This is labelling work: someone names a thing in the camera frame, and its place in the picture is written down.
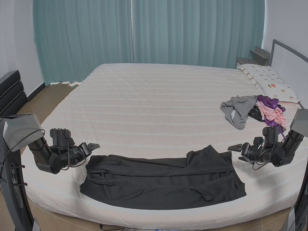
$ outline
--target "white wall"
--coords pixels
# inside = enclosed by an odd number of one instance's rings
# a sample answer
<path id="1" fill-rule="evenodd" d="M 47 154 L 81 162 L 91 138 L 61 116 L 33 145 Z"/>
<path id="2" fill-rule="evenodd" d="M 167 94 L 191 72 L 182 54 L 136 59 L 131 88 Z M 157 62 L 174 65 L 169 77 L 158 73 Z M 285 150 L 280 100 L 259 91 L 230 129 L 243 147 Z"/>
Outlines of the white wall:
<path id="1" fill-rule="evenodd" d="M 262 48 L 271 52 L 273 39 L 308 57 L 308 0 L 265 0 Z"/>
<path id="2" fill-rule="evenodd" d="M 44 81 L 34 43 L 33 0 L 0 0 L 0 77 L 19 70 L 28 96 Z"/>

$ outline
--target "baseboard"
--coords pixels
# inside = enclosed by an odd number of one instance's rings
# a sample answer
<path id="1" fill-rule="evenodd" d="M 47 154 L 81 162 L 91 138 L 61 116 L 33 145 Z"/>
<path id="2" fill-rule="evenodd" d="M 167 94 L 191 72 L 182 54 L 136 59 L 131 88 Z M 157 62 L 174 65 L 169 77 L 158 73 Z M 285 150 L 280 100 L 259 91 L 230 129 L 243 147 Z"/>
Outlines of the baseboard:
<path id="1" fill-rule="evenodd" d="M 41 84 L 38 88 L 36 88 L 29 96 L 28 96 L 28 102 L 30 102 L 41 90 L 45 88 L 45 83 Z"/>

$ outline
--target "curtain fold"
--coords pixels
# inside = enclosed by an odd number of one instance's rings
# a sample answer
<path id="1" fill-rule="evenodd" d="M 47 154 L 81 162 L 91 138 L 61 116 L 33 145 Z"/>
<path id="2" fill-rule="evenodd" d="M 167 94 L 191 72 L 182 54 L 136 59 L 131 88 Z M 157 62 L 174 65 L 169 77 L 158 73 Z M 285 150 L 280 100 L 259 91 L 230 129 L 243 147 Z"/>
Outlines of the curtain fold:
<path id="1" fill-rule="evenodd" d="M 133 63 L 131 0 L 33 0 L 46 84 L 81 82 L 103 63 Z"/>
<path id="2" fill-rule="evenodd" d="M 236 67 L 261 46 L 265 0 L 132 0 L 136 63 Z"/>

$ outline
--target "pillow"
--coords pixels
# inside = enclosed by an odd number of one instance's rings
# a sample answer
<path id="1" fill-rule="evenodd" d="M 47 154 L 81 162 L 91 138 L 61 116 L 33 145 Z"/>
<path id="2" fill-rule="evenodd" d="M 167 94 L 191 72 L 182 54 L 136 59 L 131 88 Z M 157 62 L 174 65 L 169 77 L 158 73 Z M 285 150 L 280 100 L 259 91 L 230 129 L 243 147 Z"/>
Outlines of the pillow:
<path id="1" fill-rule="evenodd" d="M 278 98 L 283 102 L 298 103 L 300 101 L 292 88 L 288 87 L 271 67 L 243 64 L 237 68 L 248 76 L 262 95 Z"/>

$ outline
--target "white headboard panel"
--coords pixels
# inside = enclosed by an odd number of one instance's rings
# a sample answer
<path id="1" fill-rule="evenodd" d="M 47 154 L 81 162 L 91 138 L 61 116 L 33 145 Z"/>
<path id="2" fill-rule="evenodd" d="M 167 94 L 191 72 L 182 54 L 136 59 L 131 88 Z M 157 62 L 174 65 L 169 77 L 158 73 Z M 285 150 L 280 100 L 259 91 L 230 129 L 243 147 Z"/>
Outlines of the white headboard panel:
<path id="1" fill-rule="evenodd" d="M 308 108 L 308 58 L 273 40 L 269 65 L 296 92 L 300 104 Z"/>

